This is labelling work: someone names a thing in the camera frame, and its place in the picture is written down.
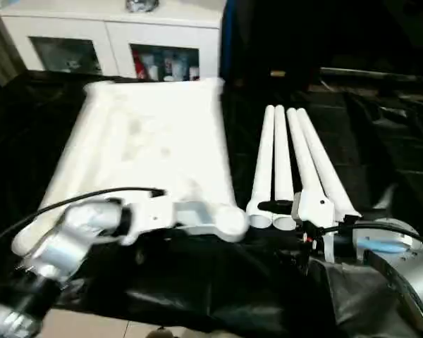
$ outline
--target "tiled floor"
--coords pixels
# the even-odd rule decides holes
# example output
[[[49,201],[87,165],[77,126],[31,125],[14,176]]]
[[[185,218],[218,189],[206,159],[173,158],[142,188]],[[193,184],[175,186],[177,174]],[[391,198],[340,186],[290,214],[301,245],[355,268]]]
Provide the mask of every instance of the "tiled floor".
[[[37,338],[145,338],[158,326],[128,322],[98,315],[52,310],[45,318],[44,328]],[[205,334],[184,327],[169,327],[178,338],[236,338],[229,333]]]

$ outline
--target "black plastic sheet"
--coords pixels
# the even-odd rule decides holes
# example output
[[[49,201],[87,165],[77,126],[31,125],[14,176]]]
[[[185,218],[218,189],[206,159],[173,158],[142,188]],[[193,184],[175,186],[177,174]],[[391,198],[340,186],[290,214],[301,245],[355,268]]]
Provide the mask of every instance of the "black plastic sheet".
[[[85,98],[82,87],[97,80],[103,77],[27,73],[0,92],[0,231],[39,205]],[[264,107],[304,106],[355,207],[369,210],[394,183],[389,212],[420,220],[423,228],[423,167],[407,149],[392,149],[399,145],[391,139],[372,136],[379,127],[369,118],[375,104],[335,93],[227,90],[221,100],[240,207],[250,197]],[[415,129],[402,127],[422,142]],[[402,154],[411,156],[413,171],[400,167]],[[293,175],[298,178],[297,168]],[[0,283],[18,261],[10,239],[0,243]],[[294,234],[275,230],[251,229],[240,244],[146,234],[130,248],[98,248],[59,306],[244,337],[419,337],[380,274],[313,260],[305,277],[289,254],[295,243]]]

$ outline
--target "white cabinet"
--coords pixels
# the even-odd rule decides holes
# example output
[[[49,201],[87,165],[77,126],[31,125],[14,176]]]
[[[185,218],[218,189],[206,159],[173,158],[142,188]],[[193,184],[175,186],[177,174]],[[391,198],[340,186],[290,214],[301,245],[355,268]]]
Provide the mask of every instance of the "white cabinet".
[[[19,0],[0,10],[30,70],[149,77],[218,76],[225,0],[160,0],[128,13],[125,0]]]
[[[3,17],[28,69],[117,75],[104,22]]]
[[[154,65],[159,80],[218,75],[219,30],[139,23],[106,23],[106,27],[120,76],[136,77],[137,58],[148,58],[142,63]]]

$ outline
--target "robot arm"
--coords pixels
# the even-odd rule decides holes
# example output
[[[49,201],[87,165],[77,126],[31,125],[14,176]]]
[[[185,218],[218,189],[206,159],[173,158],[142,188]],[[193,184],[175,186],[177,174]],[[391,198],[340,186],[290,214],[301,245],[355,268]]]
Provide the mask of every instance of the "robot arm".
[[[228,242],[241,239],[247,229],[245,214],[235,206],[201,201],[173,203],[168,196],[125,206],[115,199],[69,206],[23,257],[16,268],[18,281],[0,295],[0,337],[36,336],[45,315],[94,245],[131,245],[142,233],[177,223],[188,234],[215,234]]]

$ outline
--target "white cylinder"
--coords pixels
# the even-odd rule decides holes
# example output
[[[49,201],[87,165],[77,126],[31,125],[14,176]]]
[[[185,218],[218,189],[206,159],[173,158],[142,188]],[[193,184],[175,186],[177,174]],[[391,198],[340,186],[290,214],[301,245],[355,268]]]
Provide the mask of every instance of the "white cylinder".
[[[247,204],[246,212],[253,227],[265,228],[272,224],[273,214],[259,210],[259,203],[271,198],[271,170],[274,143],[274,107],[265,109],[262,133],[260,136],[259,153],[255,166],[254,184],[251,200]]]
[[[360,214],[354,209],[351,200],[346,194],[337,172],[327,156],[326,150],[320,141],[317,131],[305,109],[297,110],[298,120],[305,136],[307,145],[312,155],[315,168],[317,169],[319,179],[324,188],[327,197],[334,203],[336,209],[336,220],[343,221],[345,215],[360,217]]]
[[[291,139],[293,140],[295,157],[298,162],[302,188],[321,192],[324,195],[312,156],[310,155],[307,142],[302,134],[301,126],[296,114],[297,112],[295,109],[287,110],[288,125],[290,126]]]
[[[283,106],[277,106],[274,111],[274,198],[293,202],[294,195],[285,110]],[[280,230],[296,228],[291,215],[274,214],[273,225]]]

